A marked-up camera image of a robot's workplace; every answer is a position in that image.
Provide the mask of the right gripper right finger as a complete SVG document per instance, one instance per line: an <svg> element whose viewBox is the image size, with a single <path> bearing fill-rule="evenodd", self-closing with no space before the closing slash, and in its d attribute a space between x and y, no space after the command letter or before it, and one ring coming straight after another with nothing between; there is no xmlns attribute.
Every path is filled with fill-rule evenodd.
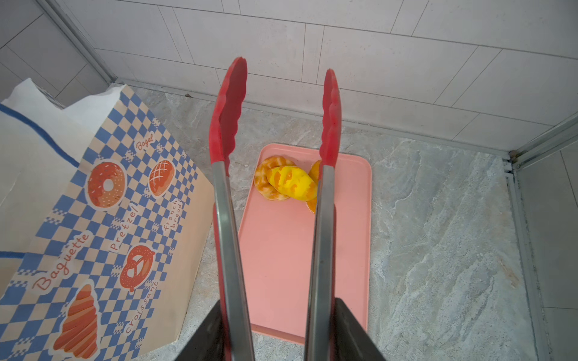
<svg viewBox="0 0 578 361"><path fill-rule="evenodd" d="M348 306L340 298L334 302L334 360L385 361Z"/></svg>

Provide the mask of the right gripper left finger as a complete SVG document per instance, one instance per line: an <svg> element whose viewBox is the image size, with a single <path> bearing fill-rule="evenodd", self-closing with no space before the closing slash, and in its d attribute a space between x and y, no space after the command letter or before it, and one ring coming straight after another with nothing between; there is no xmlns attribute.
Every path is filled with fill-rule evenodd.
<svg viewBox="0 0 578 361"><path fill-rule="evenodd" d="M224 324L220 302L217 301L176 357L176 361L222 361L224 356Z"/></svg>

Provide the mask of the red metal tongs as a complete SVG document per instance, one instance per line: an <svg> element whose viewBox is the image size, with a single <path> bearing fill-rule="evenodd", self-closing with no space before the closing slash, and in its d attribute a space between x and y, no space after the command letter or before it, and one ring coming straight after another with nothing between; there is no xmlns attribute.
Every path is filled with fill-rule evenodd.
<svg viewBox="0 0 578 361"><path fill-rule="evenodd" d="M236 147L239 118L247 91L248 66L243 57L233 60L221 83L209 129L209 153L215 185L214 228L218 258L221 320L224 330L224 357L253 360L254 345L242 257L230 188L230 155ZM254 189L262 202L272 202L280 224L258 222L258 234L283 230L291 225L287 211L277 206L283 201L316 202L315 231L304 338L306 360L333 360L335 341L335 271L337 209L335 206L336 166L342 133L342 104L337 76L332 69L325 75L322 99L322 145L319 149L317 178L294 162L274 156L263 162L254 176Z"/></svg>

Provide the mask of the blue checkered paper bag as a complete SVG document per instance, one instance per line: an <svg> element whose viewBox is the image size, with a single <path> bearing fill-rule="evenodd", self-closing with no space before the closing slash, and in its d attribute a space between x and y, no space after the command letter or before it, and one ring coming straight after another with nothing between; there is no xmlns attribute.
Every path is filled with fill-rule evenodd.
<svg viewBox="0 0 578 361"><path fill-rule="evenodd" d="M130 360L177 341L213 186L128 86L1 103L1 358Z"/></svg>

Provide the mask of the bright yellow croissant bread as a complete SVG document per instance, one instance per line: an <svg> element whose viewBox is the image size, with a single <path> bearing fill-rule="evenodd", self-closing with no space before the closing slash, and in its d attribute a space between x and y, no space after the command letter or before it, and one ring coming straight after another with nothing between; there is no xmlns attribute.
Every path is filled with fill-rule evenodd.
<svg viewBox="0 0 578 361"><path fill-rule="evenodd" d="M303 202L317 198L317 183L296 165L271 168L266 172L266 177L269 183L285 196Z"/></svg>

